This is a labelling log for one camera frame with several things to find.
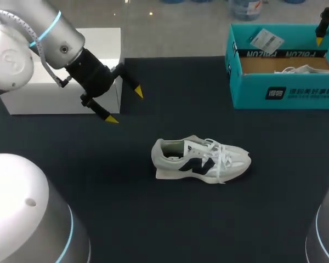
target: yellow fingertip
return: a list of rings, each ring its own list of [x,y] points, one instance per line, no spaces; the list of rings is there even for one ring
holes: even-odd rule
[[[143,91],[141,90],[141,86],[137,86],[137,88],[134,90],[142,99],[144,98],[143,96]]]
[[[119,123],[118,120],[116,120],[115,118],[113,118],[112,115],[109,115],[106,120],[106,122],[112,122],[112,123]]]
[[[322,41],[323,41],[323,38],[322,37],[318,37],[317,38],[317,46],[318,47],[321,45]]]

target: shoe sole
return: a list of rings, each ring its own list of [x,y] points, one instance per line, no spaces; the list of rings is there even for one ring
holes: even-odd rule
[[[220,182],[227,182],[229,180],[237,178],[238,176],[240,176],[244,172],[246,172],[247,169],[248,169],[248,167],[243,171],[239,171],[237,173],[231,174],[229,177],[224,178]],[[162,179],[162,180],[178,180],[178,179],[183,179],[183,178],[188,178],[188,177],[198,178],[207,184],[219,184],[220,183],[216,177],[207,177],[207,176],[204,176],[201,174],[195,174],[192,171],[167,171],[167,170],[161,170],[161,169],[157,169],[157,171],[156,171],[156,178]]]

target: white paper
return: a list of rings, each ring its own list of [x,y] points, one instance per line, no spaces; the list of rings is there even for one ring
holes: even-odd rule
[[[268,54],[273,54],[283,43],[284,39],[276,36],[266,29],[262,29],[251,41],[251,45]]]

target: barcode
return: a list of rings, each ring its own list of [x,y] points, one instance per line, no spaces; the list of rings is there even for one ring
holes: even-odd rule
[[[268,40],[268,42],[264,45],[263,49],[269,47],[269,45],[271,45],[272,42],[273,42],[275,39],[276,39],[276,37],[275,37],[275,36],[272,36],[272,37],[270,38],[270,40]]]

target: cardboard box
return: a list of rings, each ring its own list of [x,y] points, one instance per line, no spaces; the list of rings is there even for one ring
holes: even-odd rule
[[[225,64],[235,108],[329,109],[329,74],[277,74],[309,65],[329,70],[329,29],[317,47],[317,25],[232,24]],[[284,40],[272,54],[251,45],[266,29]]]
[[[85,48],[89,49],[104,65],[113,68],[122,57],[122,40],[120,28],[83,28],[78,29],[86,38]],[[83,107],[80,96],[84,89],[73,79],[65,88],[60,88],[43,68],[40,59],[33,54],[34,75],[27,85],[14,92],[1,95],[11,115],[34,114],[94,114]],[[61,79],[69,74],[63,68],[53,70]],[[111,113],[121,109],[123,80],[118,77],[110,90],[95,100]]]

